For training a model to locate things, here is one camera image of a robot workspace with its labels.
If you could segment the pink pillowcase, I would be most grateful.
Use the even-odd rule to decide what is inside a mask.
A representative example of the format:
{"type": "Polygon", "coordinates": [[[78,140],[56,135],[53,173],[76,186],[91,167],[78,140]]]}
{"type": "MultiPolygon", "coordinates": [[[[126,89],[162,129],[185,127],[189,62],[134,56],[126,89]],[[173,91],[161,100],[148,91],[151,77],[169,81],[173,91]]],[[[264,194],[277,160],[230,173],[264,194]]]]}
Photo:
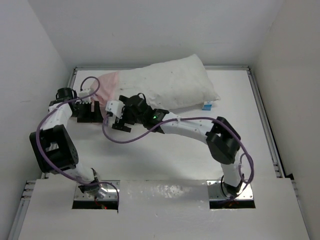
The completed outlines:
{"type": "Polygon", "coordinates": [[[99,107],[102,112],[105,110],[108,101],[117,100],[119,98],[119,73],[119,71],[115,71],[98,77],[100,87],[90,98],[92,101],[99,102],[99,107]]]}

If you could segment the white pillow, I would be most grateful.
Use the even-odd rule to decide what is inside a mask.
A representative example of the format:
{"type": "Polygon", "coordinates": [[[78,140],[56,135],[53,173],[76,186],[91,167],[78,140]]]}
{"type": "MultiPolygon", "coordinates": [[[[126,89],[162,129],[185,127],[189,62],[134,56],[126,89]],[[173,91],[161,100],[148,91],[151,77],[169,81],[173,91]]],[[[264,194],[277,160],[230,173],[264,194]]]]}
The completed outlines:
{"type": "Polygon", "coordinates": [[[143,93],[154,109],[175,110],[218,101],[212,81],[200,58],[182,59],[119,71],[119,93],[131,97],[143,93]]]}

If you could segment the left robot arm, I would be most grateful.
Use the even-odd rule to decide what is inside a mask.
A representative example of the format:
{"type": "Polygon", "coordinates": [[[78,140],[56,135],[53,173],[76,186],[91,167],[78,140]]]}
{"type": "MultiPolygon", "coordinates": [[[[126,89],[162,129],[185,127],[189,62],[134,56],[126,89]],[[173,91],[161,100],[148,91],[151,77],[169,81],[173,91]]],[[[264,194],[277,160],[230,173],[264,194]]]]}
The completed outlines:
{"type": "Polygon", "coordinates": [[[98,174],[93,168],[79,162],[79,155],[67,132],[69,119],[78,123],[102,123],[103,117],[98,101],[91,101],[91,90],[60,88],[51,101],[48,114],[29,140],[40,170],[54,175],[65,173],[77,182],[83,194],[97,197],[102,188],[98,174]]]}

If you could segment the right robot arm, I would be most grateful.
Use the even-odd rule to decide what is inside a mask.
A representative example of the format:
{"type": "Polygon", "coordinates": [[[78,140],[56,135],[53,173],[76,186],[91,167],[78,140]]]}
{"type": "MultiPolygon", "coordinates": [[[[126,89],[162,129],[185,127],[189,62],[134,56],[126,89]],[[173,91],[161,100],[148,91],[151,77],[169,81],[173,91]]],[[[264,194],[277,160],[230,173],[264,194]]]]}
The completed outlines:
{"type": "Polygon", "coordinates": [[[105,109],[114,130],[129,133],[131,125],[140,124],[153,133],[179,135],[206,144],[221,165],[226,196],[234,197],[240,191],[243,180],[236,156],[241,138],[225,118],[183,120],[168,110],[152,108],[139,95],[121,95],[118,100],[109,100],[105,109]]]}

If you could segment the blue white pillow label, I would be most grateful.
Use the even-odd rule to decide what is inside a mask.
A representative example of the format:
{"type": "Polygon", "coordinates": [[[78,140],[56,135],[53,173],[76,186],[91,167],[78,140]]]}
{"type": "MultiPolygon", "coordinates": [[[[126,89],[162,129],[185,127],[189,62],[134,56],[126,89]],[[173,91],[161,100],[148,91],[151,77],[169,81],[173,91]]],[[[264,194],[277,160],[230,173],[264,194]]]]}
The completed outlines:
{"type": "Polygon", "coordinates": [[[205,101],[202,106],[203,111],[210,111],[213,107],[213,101],[205,101]]]}

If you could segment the white front cover board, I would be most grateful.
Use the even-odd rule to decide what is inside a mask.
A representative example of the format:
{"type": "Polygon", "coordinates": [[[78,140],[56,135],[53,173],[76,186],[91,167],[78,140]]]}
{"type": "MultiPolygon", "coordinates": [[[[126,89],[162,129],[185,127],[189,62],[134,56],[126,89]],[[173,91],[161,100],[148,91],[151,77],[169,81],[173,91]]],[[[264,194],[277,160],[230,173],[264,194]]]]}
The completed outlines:
{"type": "Polygon", "coordinates": [[[122,180],[118,210],[73,209],[76,184],[36,181],[21,240],[306,240],[291,181],[259,179],[254,208],[210,209],[204,180],[122,180]]]}

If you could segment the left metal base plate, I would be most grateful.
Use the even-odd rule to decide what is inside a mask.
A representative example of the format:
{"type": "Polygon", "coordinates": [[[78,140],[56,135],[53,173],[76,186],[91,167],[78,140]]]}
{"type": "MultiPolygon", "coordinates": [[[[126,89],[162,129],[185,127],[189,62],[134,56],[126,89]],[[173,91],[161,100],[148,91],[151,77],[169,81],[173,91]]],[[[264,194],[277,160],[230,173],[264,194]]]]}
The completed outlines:
{"type": "Polygon", "coordinates": [[[74,192],[75,201],[116,201],[118,194],[116,189],[109,184],[102,183],[94,186],[77,185],[74,192]]]}

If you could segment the metal base plate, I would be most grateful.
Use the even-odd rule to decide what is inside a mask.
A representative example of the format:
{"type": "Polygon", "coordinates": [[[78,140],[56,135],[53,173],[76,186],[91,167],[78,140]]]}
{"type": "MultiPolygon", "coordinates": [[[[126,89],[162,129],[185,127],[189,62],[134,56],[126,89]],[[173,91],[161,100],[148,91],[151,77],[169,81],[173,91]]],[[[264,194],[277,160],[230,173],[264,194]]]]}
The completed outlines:
{"type": "Polygon", "coordinates": [[[242,183],[238,192],[227,191],[224,183],[221,180],[207,180],[207,191],[210,201],[226,201],[230,198],[234,198],[236,201],[253,201],[254,194],[250,184],[246,185],[242,183]]]}
{"type": "Polygon", "coordinates": [[[116,201],[118,194],[116,189],[109,184],[102,183],[94,186],[77,185],[74,192],[75,201],[116,201]]]}

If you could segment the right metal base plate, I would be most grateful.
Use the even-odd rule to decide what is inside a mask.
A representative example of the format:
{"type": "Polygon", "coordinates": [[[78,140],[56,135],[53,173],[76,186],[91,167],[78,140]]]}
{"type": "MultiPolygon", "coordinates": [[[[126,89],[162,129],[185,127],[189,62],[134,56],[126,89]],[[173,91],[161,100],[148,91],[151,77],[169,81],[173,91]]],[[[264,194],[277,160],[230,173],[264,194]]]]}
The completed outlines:
{"type": "Polygon", "coordinates": [[[234,198],[236,201],[253,201],[254,194],[250,184],[246,185],[242,183],[238,192],[227,191],[224,183],[221,180],[207,180],[207,191],[210,201],[226,201],[230,198],[234,198]]]}

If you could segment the aluminium table frame rail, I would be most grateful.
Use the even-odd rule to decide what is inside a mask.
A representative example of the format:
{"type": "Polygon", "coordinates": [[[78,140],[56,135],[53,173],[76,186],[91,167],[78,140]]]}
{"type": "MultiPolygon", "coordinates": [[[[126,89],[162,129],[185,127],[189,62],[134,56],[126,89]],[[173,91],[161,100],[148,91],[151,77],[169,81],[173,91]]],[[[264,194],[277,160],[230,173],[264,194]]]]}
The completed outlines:
{"type": "Polygon", "coordinates": [[[79,70],[69,86],[125,131],[62,120],[79,166],[35,182],[21,240],[302,240],[289,179],[278,178],[247,69],[163,62],[79,70]]]}

